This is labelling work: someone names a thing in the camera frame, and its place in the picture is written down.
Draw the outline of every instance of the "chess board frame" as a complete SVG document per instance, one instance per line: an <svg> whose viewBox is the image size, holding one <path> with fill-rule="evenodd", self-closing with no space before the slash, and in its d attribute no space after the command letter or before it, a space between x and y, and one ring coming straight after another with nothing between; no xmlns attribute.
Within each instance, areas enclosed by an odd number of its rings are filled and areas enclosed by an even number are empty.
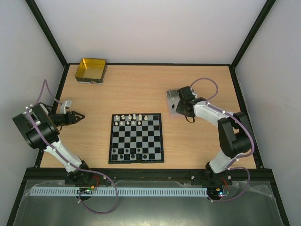
<svg viewBox="0 0 301 226"><path fill-rule="evenodd" d="M136 116L137 116L137 119L136 120L134 120L133 118L130 120L131 122L132 121L138 121L138 115L142 115L142 117L143 117L143 119L142 119L142 121L145 121L144 120L144 116L158 116L158 121L159 121L159 137L160 137L160 154L161 154L161 159L149 159L149 157L147 158L147 159L140 159L140 160L137 160L137 159L135 159L135 160L131 160L131 159L129 159L129 160L111 160L111 157L112 157L112 149L113 149L113 147L112 147L112 145L113 145L113 130L114 130L114 127L116 127L115 125L114 125L114 122L115 122L115 116L116 115L118 115L120 118L121 118L121 116L122 115L125 115L126 116L126 118L124 119L124 120L122 120L122 119L120 119L119 121L123 121L124 123L126 123L126 120L128 120L128 114L113 114L112 115L112 121L111 121L111 138L110 138L110 147L109 147L109 164L131 164L131 163L164 163L164 148L163 148L163 132L162 132L162 116L161 116L161 113L131 113L130 115L131 116L133 116L133 114L136 114ZM136 147L136 148L141 148L141 154L142 154L142 156L143 156L143 147Z"/></svg>

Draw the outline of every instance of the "chessboard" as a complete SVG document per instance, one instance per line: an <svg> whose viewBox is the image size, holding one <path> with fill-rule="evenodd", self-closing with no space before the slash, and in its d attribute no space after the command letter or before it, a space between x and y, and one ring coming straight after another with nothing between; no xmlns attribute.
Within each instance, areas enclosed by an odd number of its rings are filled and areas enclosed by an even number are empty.
<svg viewBox="0 0 301 226"><path fill-rule="evenodd" d="M112 115L109 164L164 162L160 113Z"/></svg>

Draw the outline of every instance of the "yellow container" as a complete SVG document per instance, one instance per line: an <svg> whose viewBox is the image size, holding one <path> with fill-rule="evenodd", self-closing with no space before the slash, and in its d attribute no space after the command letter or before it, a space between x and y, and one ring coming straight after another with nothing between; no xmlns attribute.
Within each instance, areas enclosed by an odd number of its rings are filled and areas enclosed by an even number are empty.
<svg viewBox="0 0 301 226"><path fill-rule="evenodd" d="M81 83L103 84L106 71L106 60L82 58L75 78Z"/></svg>

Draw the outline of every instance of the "gray wall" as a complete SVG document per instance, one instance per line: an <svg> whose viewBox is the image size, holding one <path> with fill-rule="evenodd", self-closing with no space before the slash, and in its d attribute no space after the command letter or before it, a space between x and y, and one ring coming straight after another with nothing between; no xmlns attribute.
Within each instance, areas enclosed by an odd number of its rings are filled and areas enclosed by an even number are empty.
<svg viewBox="0 0 301 226"><path fill-rule="evenodd" d="M36 0L68 62L231 63L266 0Z"/></svg>
<svg viewBox="0 0 301 226"><path fill-rule="evenodd" d="M37 156L12 117L34 104L43 79L56 92L62 71L26 2L0 1L0 225L6 225L25 169ZM47 92L42 100L52 103Z"/></svg>
<svg viewBox="0 0 301 226"><path fill-rule="evenodd" d="M264 166L290 223L301 214L301 1L278 0L237 68Z"/></svg>

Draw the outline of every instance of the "wooden table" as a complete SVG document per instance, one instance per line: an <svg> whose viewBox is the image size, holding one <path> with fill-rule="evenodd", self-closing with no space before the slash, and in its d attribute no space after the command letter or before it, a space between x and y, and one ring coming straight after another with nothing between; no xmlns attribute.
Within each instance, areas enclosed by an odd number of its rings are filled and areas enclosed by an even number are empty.
<svg viewBox="0 0 301 226"><path fill-rule="evenodd" d="M203 169L219 152L218 130L196 118L191 124L184 116L170 117L166 91L190 85L208 77L219 85L212 104L232 112L239 106L227 66L145 66L109 65L103 85L79 84L75 79L78 65L70 65L61 100L71 99L70 110L85 115L75 125L61 131L64 145L91 168ZM215 86L199 81L193 86L199 97L210 97ZM164 163L108 164L112 114L161 113ZM233 166L255 168L253 157ZM44 153L41 167L62 167Z"/></svg>

